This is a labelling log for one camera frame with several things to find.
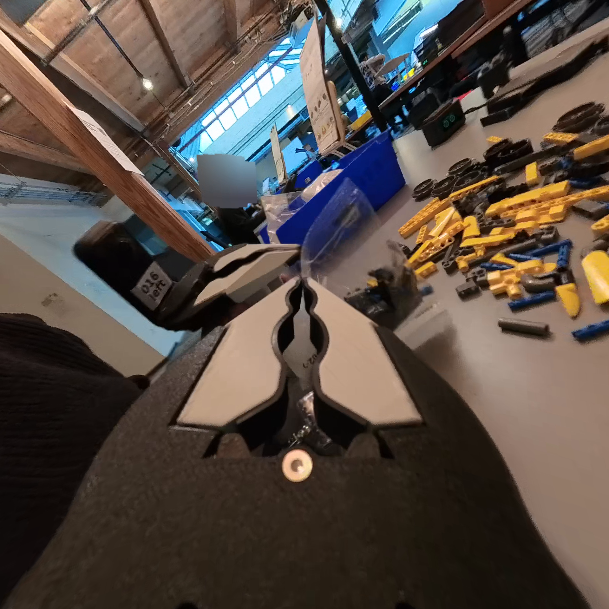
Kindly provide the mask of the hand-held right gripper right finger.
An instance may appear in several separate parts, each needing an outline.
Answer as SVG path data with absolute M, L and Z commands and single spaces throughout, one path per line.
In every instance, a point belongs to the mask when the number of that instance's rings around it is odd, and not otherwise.
M 317 352 L 312 383 L 322 402 L 368 427 L 421 424 L 378 325 L 313 279 L 303 280 L 303 296 Z

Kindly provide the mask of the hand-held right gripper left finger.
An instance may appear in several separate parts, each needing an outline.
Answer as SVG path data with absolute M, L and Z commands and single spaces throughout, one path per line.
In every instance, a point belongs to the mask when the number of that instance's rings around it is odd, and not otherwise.
M 292 278 L 228 324 L 177 414 L 178 425 L 233 426 L 277 402 L 302 288 L 302 280 Z

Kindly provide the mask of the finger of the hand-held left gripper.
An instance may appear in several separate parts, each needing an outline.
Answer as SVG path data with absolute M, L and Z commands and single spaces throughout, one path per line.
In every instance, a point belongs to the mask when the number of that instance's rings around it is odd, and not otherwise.
M 264 285 L 277 278 L 283 267 L 298 259 L 298 254 L 272 253 L 263 255 L 255 261 L 242 266 L 232 273 L 214 276 L 196 295 L 194 306 L 207 306 L 221 296 L 239 303 L 248 299 Z
M 227 248 L 209 259 L 209 268 L 213 273 L 232 273 L 255 261 L 263 255 L 272 253 L 300 253 L 296 244 L 241 244 Z

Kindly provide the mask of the clear plastic parts bag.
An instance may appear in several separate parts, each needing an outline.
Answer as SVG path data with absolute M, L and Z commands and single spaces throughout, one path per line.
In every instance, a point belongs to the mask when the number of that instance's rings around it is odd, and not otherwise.
M 341 298 L 339 285 L 346 290 L 346 279 L 332 278 L 350 260 L 355 246 L 373 233 L 376 214 L 365 196 L 345 181 L 311 225 L 301 246 L 300 269 L 303 279 L 313 279 Z M 366 287 L 345 293 L 341 298 L 378 325 L 379 336 L 396 365 L 415 405 L 422 425 L 447 424 L 461 404 L 460 396 L 420 361 L 401 340 L 403 330 L 420 307 L 423 295 L 415 271 L 409 266 L 403 248 L 389 240 L 388 264 L 367 272 Z M 297 404 L 303 427 L 292 444 L 308 445 L 320 455 L 334 456 L 354 452 L 354 441 L 363 434 L 401 427 L 368 427 L 328 406 L 312 390 Z

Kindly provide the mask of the person's left forearm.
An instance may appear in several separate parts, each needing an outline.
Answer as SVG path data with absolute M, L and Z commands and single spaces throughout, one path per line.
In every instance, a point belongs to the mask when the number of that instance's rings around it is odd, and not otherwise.
M 1 314 L 1 602 L 55 535 L 96 453 L 149 384 L 41 318 Z

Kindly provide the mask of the crumpled clear plastic bag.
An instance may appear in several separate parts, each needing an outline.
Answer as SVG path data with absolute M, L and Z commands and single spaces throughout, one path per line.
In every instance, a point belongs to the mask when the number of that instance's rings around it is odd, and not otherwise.
M 332 180 L 335 180 L 342 173 L 342 169 L 327 171 L 319 175 L 309 186 L 301 193 L 300 197 L 303 201 L 308 202 L 327 187 Z
M 277 230 L 305 205 L 301 194 L 302 191 L 296 191 L 267 194 L 260 198 L 269 232 Z

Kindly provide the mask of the white paper notice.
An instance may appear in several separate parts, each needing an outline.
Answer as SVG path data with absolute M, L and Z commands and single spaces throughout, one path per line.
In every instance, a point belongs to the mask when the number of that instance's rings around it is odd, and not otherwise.
M 118 162 L 121 168 L 136 175 L 144 175 L 92 116 L 75 107 L 70 107 L 69 109 L 72 114 L 80 120 L 88 132 L 91 133 L 113 159 Z

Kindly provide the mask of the blue plastic bin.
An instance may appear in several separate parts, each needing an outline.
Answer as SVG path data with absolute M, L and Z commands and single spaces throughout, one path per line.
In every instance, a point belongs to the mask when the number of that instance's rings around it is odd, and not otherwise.
M 345 181 L 361 191 L 374 211 L 386 204 L 406 184 L 389 130 L 340 158 L 327 171 L 335 169 L 342 169 L 339 177 L 306 202 L 277 230 L 268 231 L 271 242 L 301 245 L 313 222 Z

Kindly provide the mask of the cluster of black grey wheels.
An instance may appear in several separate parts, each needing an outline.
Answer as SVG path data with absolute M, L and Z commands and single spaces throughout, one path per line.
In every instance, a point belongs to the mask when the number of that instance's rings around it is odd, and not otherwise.
M 588 102 L 559 117 L 539 147 L 528 138 L 499 138 L 483 158 L 463 158 L 443 179 L 427 179 L 415 185 L 415 200 L 443 199 L 493 175 L 501 179 L 524 171 L 524 187 L 531 189 L 553 178 L 577 189 L 608 184 L 608 111 L 603 103 Z

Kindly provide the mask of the black metal pole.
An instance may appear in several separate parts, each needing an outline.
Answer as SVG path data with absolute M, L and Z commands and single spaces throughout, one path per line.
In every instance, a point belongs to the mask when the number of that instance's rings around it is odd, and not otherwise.
M 346 68 L 360 91 L 368 111 L 370 111 L 372 121 L 375 123 L 380 132 L 386 131 L 387 121 L 379 109 L 375 96 L 371 92 L 364 76 L 361 73 L 359 64 L 353 51 L 344 40 L 342 29 L 338 25 L 338 21 L 334 16 L 328 1 L 315 1 L 314 4 L 316 4 L 317 8 L 319 9 L 321 16 L 326 18 L 326 25 L 330 31 L 332 39 L 336 43 Z

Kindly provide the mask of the black device green lights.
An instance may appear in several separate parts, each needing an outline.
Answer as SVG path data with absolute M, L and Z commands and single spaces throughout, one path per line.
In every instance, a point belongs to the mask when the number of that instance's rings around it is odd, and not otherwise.
M 458 97 L 438 107 L 422 124 L 421 131 L 430 148 L 442 145 L 466 124 L 465 112 Z

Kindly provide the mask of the pile of yellow building pieces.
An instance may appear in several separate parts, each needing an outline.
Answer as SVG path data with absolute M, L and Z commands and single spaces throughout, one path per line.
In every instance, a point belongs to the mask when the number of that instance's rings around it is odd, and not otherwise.
M 493 175 L 432 200 L 400 228 L 413 248 L 402 247 L 418 280 L 461 273 L 456 293 L 468 300 L 482 290 L 505 298 L 516 314 L 558 302 L 570 319 L 582 310 L 573 256 L 575 244 L 558 224 L 570 214 L 591 223 L 593 240 L 580 251 L 580 265 L 593 303 L 608 309 L 608 185 L 577 189 L 553 178 L 531 189 L 524 171 Z

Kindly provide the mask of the small black device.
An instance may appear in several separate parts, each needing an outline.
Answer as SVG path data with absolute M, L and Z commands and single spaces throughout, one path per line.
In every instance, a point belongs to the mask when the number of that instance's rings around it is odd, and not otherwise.
M 491 61 L 485 62 L 480 67 L 476 84 L 481 88 L 487 101 L 494 96 L 497 87 L 502 87 L 509 82 L 509 69 L 510 57 L 504 51 L 500 51 Z

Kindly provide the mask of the long wooden desk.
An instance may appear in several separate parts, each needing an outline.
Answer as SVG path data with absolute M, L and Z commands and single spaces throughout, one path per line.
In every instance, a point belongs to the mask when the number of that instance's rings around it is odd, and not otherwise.
M 473 23 L 464 33 L 460 34 L 447 48 L 442 50 L 436 58 L 429 62 L 422 70 L 409 77 L 391 96 L 379 105 L 384 110 L 395 100 L 406 100 L 410 90 L 426 77 L 438 65 L 449 57 L 456 60 L 466 50 L 474 46 L 495 28 L 512 19 L 533 1 L 482 1 L 483 16 Z

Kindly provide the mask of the wooden support post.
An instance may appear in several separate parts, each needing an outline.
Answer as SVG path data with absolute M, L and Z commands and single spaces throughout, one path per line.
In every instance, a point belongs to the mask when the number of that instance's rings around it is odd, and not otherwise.
M 72 114 L 73 104 L 3 32 L 1 85 L 169 247 L 196 263 L 214 254 L 144 176 L 121 168 Z

